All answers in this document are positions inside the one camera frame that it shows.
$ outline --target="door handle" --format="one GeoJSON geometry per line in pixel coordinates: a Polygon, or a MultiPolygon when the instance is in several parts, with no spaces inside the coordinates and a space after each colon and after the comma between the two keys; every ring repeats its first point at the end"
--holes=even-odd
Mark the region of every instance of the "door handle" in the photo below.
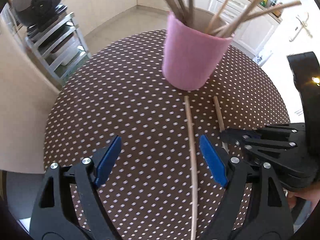
{"type": "Polygon", "coordinates": [[[227,11],[223,11],[223,13],[224,13],[225,15],[228,15],[228,16],[231,17],[231,18],[234,18],[234,16],[233,16],[232,14],[229,14],[227,11]]]}
{"type": "Polygon", "coordinates": [[[242,3],[238,2],[237,0],[231,0],[231,1],[233,1],[234,3],[236,3],[236,4],[240,5],[240,6],[242,6],[242,3]]]}

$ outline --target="brown tablecloth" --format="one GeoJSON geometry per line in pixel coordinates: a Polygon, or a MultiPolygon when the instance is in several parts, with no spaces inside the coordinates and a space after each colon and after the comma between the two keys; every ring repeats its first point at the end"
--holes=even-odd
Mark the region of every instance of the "brown tablecloth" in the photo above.
{"type": "MultiPolygon", "coordinates": [[[[268,76],[230,46],[204,87],[186,92],[161,73],[165,30],[110,44],[81,67],[62,89],[49,115],[44,167],[68,166],[91,156],[114,135],[122,152],[99,195],[124,239],[190,239],[191,176],[184,96],[189,95],[197,144],[199,207],[197,236],[223,195],[199,152],[201,134],[219,140],[212,97],[220,101],[226,127],[252,129],[288,123],[285,105],[268,76]]],[[[230,154],[241,156],[239,147],[230,154]]],[[[76,188],[79,223],[88,228],[76,188]]],[[[244,220],[250,185],[235,227],[244,220]]]]}

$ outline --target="bolt head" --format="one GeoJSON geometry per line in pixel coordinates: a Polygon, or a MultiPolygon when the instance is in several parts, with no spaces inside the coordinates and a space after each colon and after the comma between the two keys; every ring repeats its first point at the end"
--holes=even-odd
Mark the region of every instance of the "bolt head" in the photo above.
{"type": "Polygon", "coordinates": [[[59,164],[57,164],[57,163],[52,163],[52,164],[50,165],[50,168],[54,170],[54,169],[58,168],[58,166],[59,166],[59,164]]]}
{"type": "Polygon", "coordinates": [[[264,163],[263,167],[265,167],[266,169],[270,169],[271,168],[271,164],[270,163],[264,163]]]}
{"type": "Polygon", "coordinates": [[[237,157],[232,157],[232,158],[231,158],[231,162],[232,162],[232,163],[239,163],[240,160],[239,160],[237,157]]]}
{"type": "Polygon", "coordinates": [[[82,160],[82,163],[83,164],[89,164],[91,162],[91,159],[90,158],[84,158],[83,160],[82,160]]]}

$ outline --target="stainless steel shelf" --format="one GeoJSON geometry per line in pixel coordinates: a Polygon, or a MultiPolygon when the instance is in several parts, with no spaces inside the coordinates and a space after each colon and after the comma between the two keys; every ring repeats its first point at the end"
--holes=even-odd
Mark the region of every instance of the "stainless steel shelf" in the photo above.
{"type": "Polygon", "coordinates": [[[67,23],[69,20],[71,20],[74,17],[74,13],[68,14],[66,17],[64,17],[57,25],[55,25],[53,28],[51,28],[45,35],[43,35],[36,43],[35,47],[38,48],[44,41],[49,38],[56,30],[58,30],[61,26],[63,26],[65,23],[67,23]]]}
{"type": "Polygon", "coordinates": [[[67,38],[71,33],[73,33],[79,26],[68,26],[66,27],[67,31],[61,36],[59,37],[54,43],[49,44],[48,46],[46,46],[44,49],[40,49],[39,51],[41,53],[41,56],[46,58],[50,55],[50,52],[57,47],[61,42],[63,42],[63,40],[65,38],[67,38]]]}
{"type": "Polygon", "coordinates": [[[31,39],[26,37],[26,43],[30,47],[33,54],[39,59],[48,73],[50,73],[50,75],[60,84],[64,84],[64,79],[67,78],[68,74],[74,70],[76,65],[84,57],[91,57],[88,46],[85,43],[83,35],[79,29],[79,25],[74,16],[75,14],[73,12],[65,16],[51,29],[45,30],[44,35],[36,42],[33,42],[31,39]],[[65,28],[63,29],[62,34],[57,39],[51,41],[45,47],[41,48],[40,45],[43,44],[56,30],[63,27],[64,25],[65,28]],[[53,60],[49,56],[54,48],[56,48],[72,33],[75,33],[80,41],[80,45],[78,46],[78,54],[74,56],[74,58],[66,66],[63,66],[62,62],[68,57],[68,49],[73,46],[73,44],[70,45],[64,52],[62,52],[55,60],[53,60]]]}

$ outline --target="black appliance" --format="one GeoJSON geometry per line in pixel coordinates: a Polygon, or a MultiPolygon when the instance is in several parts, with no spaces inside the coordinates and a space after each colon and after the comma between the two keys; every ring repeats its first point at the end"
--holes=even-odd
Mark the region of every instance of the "black appliance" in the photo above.
{"type": "Polygon", "coordinates": [[[12,7],[18,20],[27,27],[36,26],[42,32],[58,20],[66,6],[61,0],[12,0],[12,7]]]}

